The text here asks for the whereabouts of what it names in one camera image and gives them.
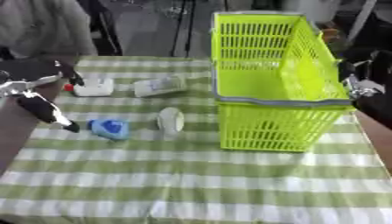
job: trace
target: table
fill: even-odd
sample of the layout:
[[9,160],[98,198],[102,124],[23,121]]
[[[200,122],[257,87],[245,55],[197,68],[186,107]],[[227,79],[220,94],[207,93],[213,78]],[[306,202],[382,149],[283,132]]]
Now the table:
[[[361,133],[352,116],[330,130],[350,147],[327,136],[305,154],[223,151],[215,142],[208,61],[102,57],[85,58],[79,66],[85,75],[116,77],[121,91],[107,101],[63,94],[59,106],[84,124],[107,114],[130,117],[134,139],[110,143],[85,130],[76,135],[40,124],[29,149],[0,180],[0,213],[20,215],[10,221],[386,223],[392,212],[390,179],[371,148],[356,142],[353,136]],[[173,73],[192,80],[185,97],[143,103],[126,91],[131,80]],[[158,135],[153,113],[168,104],[185,112],[185,141],[161,141]],[[129,113],[118,115],[120,107]]]

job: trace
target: red bottle cap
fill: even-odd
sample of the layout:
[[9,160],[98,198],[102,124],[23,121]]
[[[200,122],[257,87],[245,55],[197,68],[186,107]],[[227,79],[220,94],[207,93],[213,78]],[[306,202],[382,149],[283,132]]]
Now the red bottle cap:
[[66,84],[64,85],[64,90],[70,92],[70,91],[74,91],[74,86],[71,84]]

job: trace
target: blue bottle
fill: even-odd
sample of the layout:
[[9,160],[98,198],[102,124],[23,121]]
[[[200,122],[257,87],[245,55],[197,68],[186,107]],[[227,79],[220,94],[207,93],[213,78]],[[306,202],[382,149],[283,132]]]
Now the blue bottle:
[[113,119],[91,120],[87,128],[100,137],[112,140],[125,140],[130,137],[130,127],[127,122]]

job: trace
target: black chair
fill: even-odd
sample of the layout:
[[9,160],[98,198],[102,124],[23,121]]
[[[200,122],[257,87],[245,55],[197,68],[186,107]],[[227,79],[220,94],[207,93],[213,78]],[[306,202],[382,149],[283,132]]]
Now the black chair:
[[99,55],[122,56],[123,50],[116,34],[116,22],[112,12],[99,0],[77,0],[91,17],[91,32]]

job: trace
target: yellow-green plastic basket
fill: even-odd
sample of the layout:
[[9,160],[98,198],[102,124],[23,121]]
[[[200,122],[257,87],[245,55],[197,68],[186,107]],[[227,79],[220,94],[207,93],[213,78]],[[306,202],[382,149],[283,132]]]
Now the yellow-green plastic basket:
[[257,13],[213,17],[220,147],[305,151],[352,109],[337,60],[304,16]]

